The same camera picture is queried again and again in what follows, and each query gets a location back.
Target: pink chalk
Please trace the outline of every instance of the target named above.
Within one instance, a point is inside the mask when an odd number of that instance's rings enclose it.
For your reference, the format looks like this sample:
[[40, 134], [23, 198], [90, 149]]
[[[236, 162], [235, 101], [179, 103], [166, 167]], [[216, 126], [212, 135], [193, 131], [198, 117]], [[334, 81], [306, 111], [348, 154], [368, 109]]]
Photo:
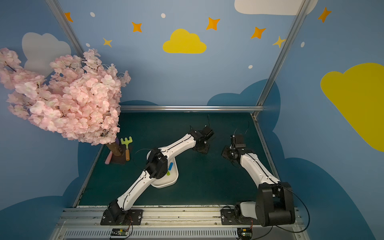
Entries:
[[110, 161], [112, 159], [112, 155], [113, 155], [113, 153], [112, 153], [112, 151], [110, 151], [109, 154], [108, 154], [107, 159], [105, 159], [105, 164], [109, 164], [110, 163]]

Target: metal rail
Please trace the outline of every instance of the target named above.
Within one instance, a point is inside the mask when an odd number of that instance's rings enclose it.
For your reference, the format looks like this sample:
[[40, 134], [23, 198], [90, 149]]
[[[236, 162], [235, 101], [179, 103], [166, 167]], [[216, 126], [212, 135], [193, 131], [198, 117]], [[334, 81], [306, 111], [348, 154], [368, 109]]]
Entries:
[[218, 111], [218, 112], [255, 112], [262, 111], [262, 106], [160, 106], [160, 105], [122, 105], [122, 112], [130, 111]]

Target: dark green mat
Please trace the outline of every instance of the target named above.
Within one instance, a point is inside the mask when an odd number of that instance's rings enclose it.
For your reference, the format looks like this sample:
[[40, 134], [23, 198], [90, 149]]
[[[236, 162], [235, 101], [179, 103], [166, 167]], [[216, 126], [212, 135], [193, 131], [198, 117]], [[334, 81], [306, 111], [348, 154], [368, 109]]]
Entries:
[[[221, 156], [230, 135], [246, 131], [247, 147], [253, 148], [270, 170], [261, 142], [249, 113], [210, 113], [210, 126], [215, 132], [207, 155], [189, 149], [176, 157], [177, 182], [157, 189], [149, 186], [135, 205], [209, 205], [235, 204], [255, 200], [257, 188], [247, 171], [234, 166]], [[108, 205], [122, 195], [139, 177], [149, 150], [167, 146], [183, 137], [190, 129], [208, 125], [207, 113], [122, 113], [118, 137], [132, 136], [131, 160], [125, 165], [104, 163], [109, 150], [104, 147], [79, 205]]]

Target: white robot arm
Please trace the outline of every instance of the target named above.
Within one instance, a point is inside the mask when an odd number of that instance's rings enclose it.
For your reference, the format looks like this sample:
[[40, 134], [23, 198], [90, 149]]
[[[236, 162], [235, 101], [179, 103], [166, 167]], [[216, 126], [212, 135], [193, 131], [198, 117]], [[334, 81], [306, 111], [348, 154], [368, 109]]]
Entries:
[[214, 132], [210, 127], [205, 126], [200, 131], [191, 129], [184, 137], [176, 142], [158, 149], [151, 150], [147, 155], [147, 164], [138, 179], [131, 187], [116, 200], [112, 201], [103, 216], [112, 219], [106, 225], [119, 225], [126, 221], [126, 211], [128, 211], [137, 198], [157, 179], [163, 178], [169, 168], [170, 160], [177, 155], [192, 148], [195, 151], [207, 154], [209, 144], [207, 140], [212, 137]]
[[245, 168], [258, 188], [255, 202], [240, 203], [238, 217], [255, 218], [263, 227], [295, 222], [291, 186], [287, 182], [280, 182], [260, 162], [253, 150], [246, 148], [242, 134], [231, 136], [231, 146], [224, 147], [222, 156]]

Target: artificial cherry blossom tree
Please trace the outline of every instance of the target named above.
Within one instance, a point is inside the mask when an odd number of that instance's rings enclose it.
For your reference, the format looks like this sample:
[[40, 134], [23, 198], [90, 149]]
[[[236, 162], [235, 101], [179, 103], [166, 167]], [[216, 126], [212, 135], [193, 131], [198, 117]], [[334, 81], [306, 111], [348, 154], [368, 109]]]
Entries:
[[45, 77], [23, 69], [16, 52], [0, 49], [0, 82], [8, 89], [8, 107], [14, 115], [69, 140], [105, 144], [122, 155], [116, 134], [120, 114], [121, 87], [131, 80], [118, 74], [113, 64], [102, 65], [95, 49], [57, 58], [50, 66], [55, 74]]

